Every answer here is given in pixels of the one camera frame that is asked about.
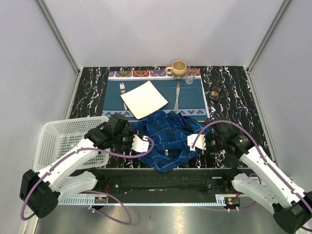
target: knife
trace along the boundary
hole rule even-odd
[[[178,81],[177,87],[176,87],[176,99],[175,99],[175,108],[174,108],[175,112],[177,112],[179,109],[179,106],[178,106],[179,93],[180,93],[180,82]]]

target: metal floor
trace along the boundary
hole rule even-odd
[[[250,204],[244,198],[243,206]],[[58,206],[40,219],[35,234],[285,234],[260,205],[239,213],[213,212],[199,207],[128,207],[134,225],[115,223],[86,207]],[[127,221],[121,207],[106,214]]]

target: metal frame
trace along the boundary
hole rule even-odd
[[[72,69],[74,70],[75,74],[77,75],[79,73],[80,68],[77,66],[72,54],[70,53],[68,47],[66,46],[66,43],[63,39],[63,37],[61,36],[53,18],[52,15],[50,13],[50,11],[48,10],[44,0],[36,0],[36,3],[38,5],[38,7],[40,8],[43,16],[45,17],[51,32],[53,33],[53,35],[55,36],[56,40],[58,41],[59,46],[61,47],[63,53],[65,54],[69,64],[71,65]]]
[[[70,116],[70,112],[71,112],[73,104],[74,104],[76,92],[77,92],[79,81],[80,81],[80,78],[81,78],[81,73],[82,73],[82,69],[75,76],[75,80],[74,80],[72,88],[71,88],[71,90],[69,92],[68,100],[67,100],[66,107],[65,107],[65,110],[64,110],[64,114],[63,114],[63,119],[68,119],[69,116]]]
[[[257,49],[257,52],[255,53],[252,61],[250,62],[249,66],[245,69],[245,72],[246,72],[246,75],[247,75],[247,78],[248,78],[248,81],[250,83],[250,87],[251,87],[251,90],[252,90],[252,93],[253,93],[253,97],[254,97],[254,101],[255,101],[255,104],[256,104],[256,107],[258,109],[258,113],[259,113],[259,116],[260,116],[260,121],[261,121],[261,124],[263,126],[263,130],[264,130],[264,134],[265,134],[265,137],[268,141],[268,145],[269,145],[269,149],[270,149],[270,152],[271,152],[271,155],[272,155],[272,158],[273,158],[273,161],[276,161],[278,167],[280,167],[280,163],[278,161],[278,158],[277,158],[277,154],[276,154],[276,149],[275,149],[275,146],[274,146],[274,143],[272,141],[272,136],[271,136],[271,133],[269,131],[269,128],[268,128],[268,125],[267,125],[267,121],[266,121],[266,118],[263,114],[263,110],[262,110],[262,107],[261,107],[261,104],[260,104],[260,101],[259,101],[259,97],[258,97],[258,93],[256,91],[256,88],[254,86],[254,82],[253,82],[253,79],[252,79],[252,76],[251,76],[251,71],[252,69],[254,68],[256,62],[258,61],[261,53],[263,52],[265,46],[267,45],[268,41],[270,40],[273,32],[275,31],[275,29],[277,28],[279,22],[281,21],[284,13],[286,12],[286,10],[288,9],[290,3],[292,2],[292,0],[284,0],[281,7],[279,8],[277,14],[275,15],[274,19],[273,19],[273,22],[271,23],[268,31],[266,32],[259,48]],[[69,98],[68,98],[68,101],[66,103],[66,108],[65,108],[65,111],[64,111],[64,115],[63,115],[63,119],[66,119],[69,117],[70,115],[70,111],[71,111],[71,107],[73,105],[73,101],[74,101],[74,98],[75,98],[75,95],[76,95],[76,91],[77,91],[77,87],[78,87],[78,84],[79,84],[79,80],[80,80],[80,77],[81,77],[81,71],[80,71],[80,68],[77,66],[73,56],[71,55],[64,39],[62,38],[53,18],[52,18],[52,15],[50,13],[50,11],[48,10],[44,0],[36,0],[36,3],[38,4],[38,7],[39,9],[41,10],[42,14],[44,15],[53,35],[55,36],[56,40],[58,41],[63,53],[65,54],[68,62],[70,63],[72,69],[74,70],[75,74],[76,74],[76,77],[75,77],[75,80],[74,80],[74,83],[73,83],[73,86],[71,88],[71,91],[70,91],[70,95],[69,95]],[[37,221],[38,221],[38,218],[34,217],[28,221],[26,221],[22,227],[21,227],[21,230],[20,230],[20,234],[33,234],[35,233],[35,229],[36,229],[36,226],[37,226]],[[307,233],[306,231],[304,230],[298,230],[296,232],[297,234],[303,234],[303,233]]]
[[[272,156],[272,161],[275,162],[280,169],[282,169],[281,164],[280,164],[278,157],[277,157],[276,148],[275,148],[274,143],[272,141],[271,132],[268,128],[267,119],[265,118],[265,115],[263,113],[263,108],[262,108],[261,103],[260,103],[259,95],[258,95],[258,92],[257,92],[255,85],[254,85],[254,80],[253,80],[250,72],[247,72],[247,70],[245,70],[245,72],[246,72],[248,82],[250,84],[250,89],[251,89],[252,94],[253,94],[253,100],[254,100],[255,106],[257,108],[258,114],[259,114],[259,118],[260,118],[260,122],[261,122],[261,125],[263,128],[264,136],[265,136],[265,138],[267,140],[267,144],[269,146],[269,150],[270,150],[270,153]]]
[[[279,8],[277,14],[275,15],[273,22],[271,23],[267,33],[265,34],[260,46],[257,49],[257,52],[255,53],[252,61],[250,62],[249,66],[247,67],[247,71],[251,72],[254,68],[255,64],[257,63],[260,55],[262,54],[262,51],[264,50],[265,46],[267,45],[268,41],[270,40],[272,34],[274,33],[276,27],[278,26],[279,22],[281,21],[282,17],[284,16],[284,13],[288,9],[289,5],[291,4],[293,0],[284,0],[281,7]]]

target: cable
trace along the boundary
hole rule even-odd
[[[256,173],[250,174],[250,175],[249,175],[249,178],[252,177],[252,176],[258,177],[258,179],[259,179],[259,184],[261,184],[261,179],[260,179],[260,177],[259,177]],[[239,209],[237,209],[237,210],[230,210],[230,209],[227,209],[227,210],[222,209],[222,210],[220,210],[220,209],[214,209],[214,208],[209,208],[209,207],[201,207],[201,208],[203,208],[203,209],[205,209],[205,210],[208,210],[208,211],[238,212],[238,211],[245,211],[245,210],[248,210],[248,209],[250,209],[251,207],[255,206],[255,204],[256,204],[256,202],[254,201],[250,206],[247,206],[247,207],[244,207],[244,208],[239,208]]]
[[[111,217],[111,216],[109,216],[109,215],[107,215],[107,214],[104,214],[104,213],[102,213],[101,211],[98,211],[98,210],[96,210],[96,209],[94,209],[94,208],[93,208],[92,212],[96,212],[96,213],[100,214],[101,216],[107,217],[107,218],[109,218],[109,219],[111,219],[111,220],[113,220],[113,221],[115,221],[115,222],[117,222],[117,223],[120,223],[120,224],[124,224],[124,225],[131,225],[131,224],[132,224],[131,215],[130,215],[128,209],[125,207],[125,205],[124,205],[120,200],[118,200],[117,197],[115,197],[115,196],[113,196],[113,195],[110,195],[110,194],[107,194],[107,193],[95,191],[95,190],[86,190],[85,192],[86,192],[86,193],[92,193],[92,194],[104,194],[104,195],[109,196],[109,197],[111,197],[112,199],[114,199],[116,202],[118,202],[118,203],[123,207],[123,209],[124,209],[125,212],[127,213],[127,216],[128,216],[128,218],[129,218],[129,222],[126,223],[126,222],[120,221],[120,220],[115,219],[115,218],[113,218],[113,217]]]
[[[217,121],[214,121],[214,122],[211,122],[209,124],[207,124],[205,127],[203,127],[200,132],[198,133],[198,135],[196,136],[195,138],[195,141],[193,143],[193,146],[192,148],[194,148],[195,146],[195,143],[197,141],[197,139],[199,138],[199,136],[204,132],[204,130],[206,130],[207,128],[209,128],[210,126],[212,125],[215,125],[217,123],[227,123],[227,124],[230,124],[230,125],[233,125],[235,127],[237,127],[238,129],[240,129],[243,133],[245,133],[248,138],[253,142],[254,146],[256,147],[258,153],[260,154],[261,158],[263,159],[263,161],[266,163],[268,162],[267,159],[264,157],[264,155],[262,154],[257,142],[255,141],[255,139],[245,130],[243,129],[241,126],[239,126],[238,124],[236,123],[233,123],[233,122],[230,122],[230,121],[227,121],[227,120],[217,120]],[[307,207],[307,209],[310,211],[310,213],[312,214],[312,207],[305,201],[305,199],[299,194],[299,193],[296,193],[295,189],[283,178],[283,176],[278,173],[278,171],[269,163],[267,163],[268,167],[270,167],[272,169],[272,171],[277,175],[278,178],[280,178],[284,184],[294,193],[296,194],[296,196],[302,201],[302,203]]]
[[[308,231],[308,232],[310,232],[310,233],[312,233],[312,229],[309,229],[309,228],[306,228],[306,227],[301,227],[303,230],[305,230],[305,231]]]
[[[144,152],[144,153],[141,153],[141,154],[138,154],[138,155],[135,155],[135,156],[129,156],[129,155],[119,155],[119,154],[116,154],[116,153],[113,153],[113,152],[109,152],[109,151],[106,151],[106,150],[100,150],[100,149],[97,149],[97,148],[81,148],[81,149],[78,149],[77,150],[77,153],[79,153],[80,151],[85,151],[85,150],[94,150],[94,151],[99,151],[99,152],[103,152],[103,153],[107,153],[107,154],[110,154],[110,155],[113,155],[113,156],[118,156],[118,157],[124,157],[124,158],[137,158],[137,157],[142,157],[142,156],[145,156],[147,155],[150,151],[152,151],[152,149],[154,148],[154,141],[153,139],[149,138],[148,137],[148,140],[152,143],[151,147],[148,149],[148,151]],[[57,163],[55,163],[49,170],[49,172],[47,172],[46,174],[44,174],[36,183],[35,185],[30,189],[29,193],[27,194],[26,198],[25,198],[25,201],[21,207],[21,211],[20,211],[20,218],[23,220],[23,221],[27,221],[29,219],[31,219],[35,214],[32,214],[28,217],[25,217],[24,216],[24,213],[25,213],[25,209],[26,209],[26,205],[29,201],[29,198],[30,196],[33,194],[34,190],[38,187],[38,185],[57,167],[59,166],[63,161],[65,161],[66,159],[68,159],[70,156],[74,155],[74,154],[77,154],[75,151],[72,151],[70,152],[69,154],[67,154],[66,156],[62,157]],[[119,204],[120,204],[120,201],[115,198],[114,196],[112,195],[108,195],[109,197],[115,199]]]

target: white wall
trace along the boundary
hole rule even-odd
[[[62,118],[75,76],[34,0],[1,0],[0,31],[0,232],[16,234],[21,177],[42,125]]]
[[[283,171],[312,190],[312,1],[296,0],[252,70]]]
[[[45,0],[78,66],[245,65],[283,0]]]

